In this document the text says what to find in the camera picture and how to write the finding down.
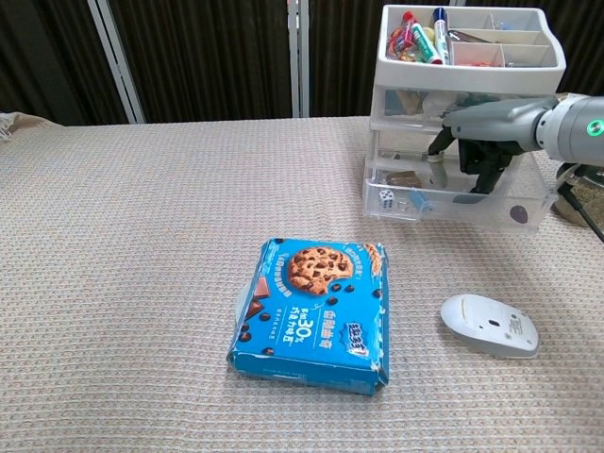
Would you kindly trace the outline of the white drawer organizer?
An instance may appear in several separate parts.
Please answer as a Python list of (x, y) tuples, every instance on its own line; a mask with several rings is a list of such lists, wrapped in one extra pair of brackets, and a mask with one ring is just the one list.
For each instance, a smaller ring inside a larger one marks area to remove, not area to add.
[[(537, 8), (444, 7), (452, 66), (391, 60), (389, 35), (410, 11), (434, 45), (435, 6), (388, 5), (381, 15), (373, 90), (377, 86), (416, 90), (553, 94), (565, 69), (562, 48)], [(384, 127), (437, 134), (442, 129)]]

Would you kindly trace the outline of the white computer mouse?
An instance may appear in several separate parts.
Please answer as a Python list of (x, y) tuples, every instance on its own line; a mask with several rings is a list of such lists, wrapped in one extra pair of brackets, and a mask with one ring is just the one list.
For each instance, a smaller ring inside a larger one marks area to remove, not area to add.
[(448, 329), (470, 347), (500, 359), (533, 359), (540, 341), (524, 312), (490, 297), (455, 294), (441, 306)]

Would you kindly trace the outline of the blue capped marker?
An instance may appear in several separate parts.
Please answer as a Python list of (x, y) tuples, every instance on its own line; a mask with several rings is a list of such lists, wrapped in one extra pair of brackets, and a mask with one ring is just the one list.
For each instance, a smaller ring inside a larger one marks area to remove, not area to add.
[(432, 12), (434, 30), (434, 45), (444, 65), (452, 66), (454, 59), (449, 50), (448, 16), (444, 8), (436, 8)]

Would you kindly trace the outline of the beige woven tablecloth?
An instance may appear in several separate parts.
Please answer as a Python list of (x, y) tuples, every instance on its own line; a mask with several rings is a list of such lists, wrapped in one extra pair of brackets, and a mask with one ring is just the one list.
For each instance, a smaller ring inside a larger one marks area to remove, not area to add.
[[(604, 453), (604, 244), (367, 218), (364, 118), (34, 127), (0, 143), (0, 453)], [(362, 396), (242, 377), (237, 295), (272, 237), (379, 242), (390, 381)], [(524, 311), (500, 359), (452, 295)]]

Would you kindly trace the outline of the red capped marker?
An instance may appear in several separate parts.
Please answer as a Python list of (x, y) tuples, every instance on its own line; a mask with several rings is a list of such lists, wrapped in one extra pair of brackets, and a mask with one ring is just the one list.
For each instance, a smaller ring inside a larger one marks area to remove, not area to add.
[(421, 55), (422, 61), (428, 64), (442, 65), (444, 62), (432, 41), (424, 31), (423, 27), (416, 21), (412, 12), (406, 11), (403, 14), (403, 24), (405, 32), (411, 37), (411, 41), (416, 45)]

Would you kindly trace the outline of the colourful wrapped candies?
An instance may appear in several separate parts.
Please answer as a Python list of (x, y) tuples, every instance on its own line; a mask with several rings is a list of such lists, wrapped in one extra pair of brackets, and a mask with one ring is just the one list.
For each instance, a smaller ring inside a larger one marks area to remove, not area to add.
[(386, 57), (391, 60), (420, 62), (422, 56), (412, 42), (411, 31), (405, 26), (397, 27), (388, 37)]

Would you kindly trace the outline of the white round object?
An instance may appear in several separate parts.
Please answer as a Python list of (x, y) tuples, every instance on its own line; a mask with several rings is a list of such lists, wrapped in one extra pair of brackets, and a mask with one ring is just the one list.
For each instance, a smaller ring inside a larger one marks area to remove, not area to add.
[(456, 101), (457, 95), (454, 92), (429, 92), (422, 103), (423, 113), (426, 116), (440, 117)]

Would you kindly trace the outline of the dark green toy piece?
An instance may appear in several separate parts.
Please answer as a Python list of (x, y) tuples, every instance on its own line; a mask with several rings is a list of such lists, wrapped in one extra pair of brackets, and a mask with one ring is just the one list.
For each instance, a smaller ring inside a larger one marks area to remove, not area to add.
[(456, 105), (460, 108), (472, 107), (489, 102), (499, 101), (501, 97), (491, 93), (467, 92), (458, 95)]

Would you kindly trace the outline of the black pleated curtain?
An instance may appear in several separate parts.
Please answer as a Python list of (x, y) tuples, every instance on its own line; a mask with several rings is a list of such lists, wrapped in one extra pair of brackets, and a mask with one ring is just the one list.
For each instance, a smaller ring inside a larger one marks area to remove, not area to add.
[[(109, 0), (149, 123), (288, 118), (293, 0)], [(465, 0), (545, 12), (565, 92), (604, 94), (604, 0)], [(310, 114), (370, 111), (381, 12), (447, 0), (310, 0)], [(87, 0), (0, 0), (0, 111), (65, 126), (126, 112)]]

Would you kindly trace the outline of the small blue clip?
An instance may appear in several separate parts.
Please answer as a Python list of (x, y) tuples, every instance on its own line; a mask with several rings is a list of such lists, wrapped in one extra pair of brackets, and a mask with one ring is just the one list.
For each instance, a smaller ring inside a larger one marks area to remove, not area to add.
[(431, 201), (428, 199), (428, 196), (422, 191), (409, 191), (409, 199), (415, 209), (420, 213), (431, 212), (433, 210)]

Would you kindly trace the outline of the blue cookie package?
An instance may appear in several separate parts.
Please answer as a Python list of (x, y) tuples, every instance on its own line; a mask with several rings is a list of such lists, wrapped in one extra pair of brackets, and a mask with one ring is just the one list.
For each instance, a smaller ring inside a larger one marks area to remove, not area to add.
[(375, 394), (390, 374), (384, 246), (268, 240), (226, 359), (245, 376)]

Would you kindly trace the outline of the aluminium frame post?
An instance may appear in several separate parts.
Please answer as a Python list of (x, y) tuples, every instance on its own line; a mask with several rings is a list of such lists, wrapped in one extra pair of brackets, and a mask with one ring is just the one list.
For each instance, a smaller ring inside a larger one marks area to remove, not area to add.
[(310, 0), (286, 0), (292, 116), (310, 117)]
[(145, 124), (143, 107), (109, 0), (87, 0), (87, 4), (126, 118), (132, 125)]

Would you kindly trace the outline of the small brown block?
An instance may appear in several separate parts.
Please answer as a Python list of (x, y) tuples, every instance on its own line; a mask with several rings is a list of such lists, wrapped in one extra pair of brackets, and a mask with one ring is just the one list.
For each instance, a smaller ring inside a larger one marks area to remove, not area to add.
[(422, 182), (414, 171), (391, 172), (386, 176), (388, 185), (422, 188)]

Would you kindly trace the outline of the clear plastic drawer with dice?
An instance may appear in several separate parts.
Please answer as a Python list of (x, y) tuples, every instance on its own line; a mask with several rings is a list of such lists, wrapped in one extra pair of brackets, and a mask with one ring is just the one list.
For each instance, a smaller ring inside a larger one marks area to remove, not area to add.
[[(448, 184), (444, 188), (432, 181), (432, 172), (414, 171), (422, 182), (422, 188), (388, 185), (386, 176), (391, 172), (414, 170), (364, 171), (363, 211), (366, 215), (396, 221), (420, 222), (428, 220), (468, 223), (487, 229), (519, 229), (533, 232), (549, 212), (557, 196), (546, 185), (535, 158), (524, 156), (521, 166), (508, 171), (498, 180), (494, 190), (486, 195), (471, 193), (477, 177), (447, 173)], [(394, 205), (384, 210), (379, 203), (381, 190), (394, 192)], [(409, 199), (409, 191), (424, 192), (431, 201), (431, 212), (418, 212)], [(528, 211), (525, 225), (513, 221), (510, 208), (522, 205)]]

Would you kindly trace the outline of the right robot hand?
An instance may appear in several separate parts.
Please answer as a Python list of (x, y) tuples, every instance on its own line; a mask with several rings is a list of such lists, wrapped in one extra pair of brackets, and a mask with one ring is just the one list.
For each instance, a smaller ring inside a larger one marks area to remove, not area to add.
[(470, 192), (491, 193), (513, 158), (541, 148), (537, 127), (557, 105), (553, 97), (519, 98), (449, 113), (428, 147), (433, 183), (447, 186), (444, 154), (450, 144), (457, 143), (461, 172), (478, 177)]

